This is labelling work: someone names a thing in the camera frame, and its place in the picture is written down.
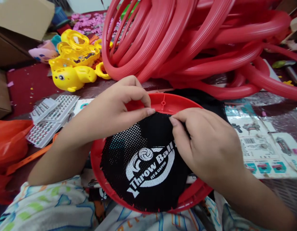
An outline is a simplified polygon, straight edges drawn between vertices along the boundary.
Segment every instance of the shirt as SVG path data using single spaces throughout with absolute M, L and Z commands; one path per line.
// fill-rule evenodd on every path
M 98 224 L 94 204 L 88 200 L 79 175 L 50 185 L 30 186 L 25 182 L 0 217 L 0 231 L 264 230 L 239 216 L 216 192 L 215 201 L 205 199 L 209 217 L 200 206 L 177 214 L 144 215 L 116 205 Z

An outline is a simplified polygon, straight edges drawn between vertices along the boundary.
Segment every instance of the finger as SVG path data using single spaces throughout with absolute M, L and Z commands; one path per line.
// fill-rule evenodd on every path
M 192 151 L 190 146 L 190 139 L 182 123 L 179 120 L 173 117 L 170 117 L 169 119 L 173 126 L 172 133 L 174 136 L 177 150 L 180 153 L 183 160 L 185 161 L 185 163 L 189 166 L 189 164 L 192 164 Z
M 145 107 L 151 107 L 151 99 L 144 88 L 137 86 L 123 87 L 124 103 L 127 104 L 132 100 L 141 100 Z
M 122 112 L 122 114 L 120 115 L 120 121 L 123 126 L 122 131 L 130 128 L 135 123 L 154 114 L 155 112 L 156 112 L 155 109 L 152 109 L 149 107 L 140 108 L 140 109 L 128 111 L 128 112 Z
M 139 82 L 137 77 L 134 76 L 134 75 L 129 75 L 129 76 L 121 79 L 120 81 L 118 81 L 116 83 L 116 85 L 120 85 L 120 86 L 137 86 L 137 87 L 142 88 L 141 83 Z
M 220 129 L 220 126 L 228 126 L 229 124 L 216 113 L 206 109 L 200 111 L 201 115 L 212 125 L 215 131 Z
M 199 128 L 203 131 L 208 131 L 208 129 L 214 129 L 212 127 L 212 123 L 202 115 L 202 110 L 203 109 L 197 107 L 187 108 L 185 110 L 178 112 L 172 117 L 186 123 L 186 128 L 190 136 L 194 136 L 196 134 L 199 135 Z
M 182 111 L 179 111 L 175 115 L 171 116 L 179 121 L 185 123 L 187 121 L 187 117 L 189 117 L 190 113 L 193 111 L 193 108 L 187 108 Z

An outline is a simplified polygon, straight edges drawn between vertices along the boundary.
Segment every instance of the cardboard box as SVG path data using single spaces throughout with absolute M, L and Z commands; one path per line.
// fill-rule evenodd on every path
M 0 68 L 34 60 L 28 50 L 40 44 L 54 12 L 47 0 L 0 3 Z
M 0 119 L 12 111 L 5 72 L 0 70 Z

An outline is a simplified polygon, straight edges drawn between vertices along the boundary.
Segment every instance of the fingernail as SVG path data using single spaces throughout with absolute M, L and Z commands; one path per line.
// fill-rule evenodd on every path
M 155 109 L 150 108 L 149 110 L 147 110 L 147 114 L 148 116 L 153 115 L 155 113 Z
M 170 122 L 172 123 L 172 126 L 175 127 L 177 125 L 177 119 L 174 119 L 172 117 L 169 117 Z

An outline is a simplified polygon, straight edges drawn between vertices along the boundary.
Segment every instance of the yellow toy duck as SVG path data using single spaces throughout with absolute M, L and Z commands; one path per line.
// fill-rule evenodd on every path
M 52 73 L 52 80 L 57 88 L 75 92 L 85 83 L 95 82 L 97 75 L 91 67 L 63 67 Z

